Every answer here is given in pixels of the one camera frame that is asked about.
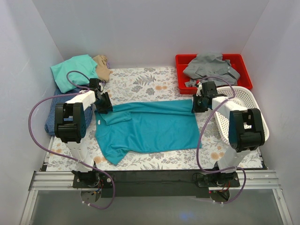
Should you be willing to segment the teal t shirt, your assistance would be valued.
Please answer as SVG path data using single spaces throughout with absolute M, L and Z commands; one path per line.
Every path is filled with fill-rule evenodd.
M 128 152 L 156 153 L 195 149 L 199 128 L 191 99 L 115 105 L 95 111 L 96 134 L 103 156 L 117 165 Z

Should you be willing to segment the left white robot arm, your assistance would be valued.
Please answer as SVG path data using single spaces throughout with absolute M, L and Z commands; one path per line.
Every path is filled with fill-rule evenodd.
M 69 148 L 71 157 L 79 161 L 73 173 L 80 182 L 91 188 L 100 183 L 100 176 L 92 169 L 94 161 L 83 146 L 87 130 L 84 111 L 92 105 L 95 105 L 98 113 L 107 114 L 113 110 L 109 95 L 104 92 L 105 84 L 106 81 L 91 78 L 88 92 L 55 106 L 55 136 Z

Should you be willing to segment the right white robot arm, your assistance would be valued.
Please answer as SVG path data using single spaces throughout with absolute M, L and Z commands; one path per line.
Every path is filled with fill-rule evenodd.
M 237 182 L 237 169 L 243 158 L 251 151 L 264 145 L 266 136 L 263 116 L 258 108 L 246 108 L 231 97 L 219 93 L 213 81 L 202 83 L 193 95 L 193 113 L 204 113 L 212 110 L 226 117 L 228 125 L 229 147 L 218 160 L 213 169 L 202 169 L 198 184 L 203 187 L 210 185 L 223 186 Z

